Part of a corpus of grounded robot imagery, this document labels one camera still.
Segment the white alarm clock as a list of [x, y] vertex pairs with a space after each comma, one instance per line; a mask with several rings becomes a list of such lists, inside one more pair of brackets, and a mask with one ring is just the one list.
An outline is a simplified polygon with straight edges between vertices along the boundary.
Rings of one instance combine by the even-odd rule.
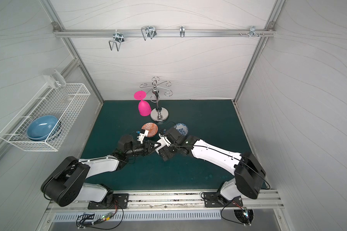
[[169, 147], [170, 145], [171, 143], [169, 142], [169, 140], [165, 136], [161, 136], [161, 138], [157, 141], [157, 144], [155, 144], [155, 151], [158, 154], [162, 148], [166, 146]]

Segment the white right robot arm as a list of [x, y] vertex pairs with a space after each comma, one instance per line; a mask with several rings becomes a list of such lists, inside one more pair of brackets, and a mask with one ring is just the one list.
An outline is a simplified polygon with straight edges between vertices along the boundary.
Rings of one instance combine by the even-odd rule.
[[185, 138], [182, 144], [161, 136], [156, 147], [156, 152], [165, 161], [181, 153], [210, 162], [231, 173], [233, 179], [224, 182], [215, 195], [220, 204], [228, 203], [241, 196], [257, 199], [265, 182], [264, 169], [256, 157], [249, 152], [241, 154], [227, 151], [193, 136]]

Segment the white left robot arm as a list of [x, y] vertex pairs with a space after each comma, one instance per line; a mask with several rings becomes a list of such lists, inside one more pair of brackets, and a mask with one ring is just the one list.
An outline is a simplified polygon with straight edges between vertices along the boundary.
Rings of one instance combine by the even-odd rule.
[[40, 190], [47, 200], [65, 207], [74, 201], [105, 203], [111, 206], [113, 190], [103, 184], [90, 184], [87, 178], [105, 172], [122, 169], [131, 157], [148, 156], [162, 144], [152, 140], [135, 141], [132, 135], [124, 135], [112, 154], [93, 159], [77, 159], [69, 156], [44, 181]]

